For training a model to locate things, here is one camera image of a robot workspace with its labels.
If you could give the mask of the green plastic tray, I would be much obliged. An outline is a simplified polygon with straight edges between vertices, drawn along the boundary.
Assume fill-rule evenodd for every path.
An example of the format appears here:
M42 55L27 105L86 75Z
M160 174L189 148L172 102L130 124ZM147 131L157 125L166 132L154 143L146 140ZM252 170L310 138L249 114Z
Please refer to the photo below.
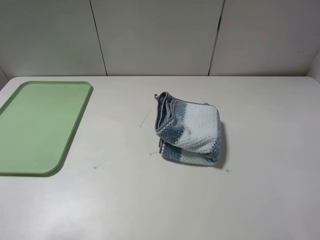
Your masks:
M27 81L0 108L0 174L48 176L63 165L93 87Z

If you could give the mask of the blue white striped towel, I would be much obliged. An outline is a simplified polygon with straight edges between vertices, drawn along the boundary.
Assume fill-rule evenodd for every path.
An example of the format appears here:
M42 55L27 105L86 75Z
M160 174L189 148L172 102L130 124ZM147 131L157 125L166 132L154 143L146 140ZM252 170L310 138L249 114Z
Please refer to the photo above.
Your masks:
M154 125L159 153L179 164L212 167L220 157L222 125L218 109L173 97L164 91L154 96L157 114Z

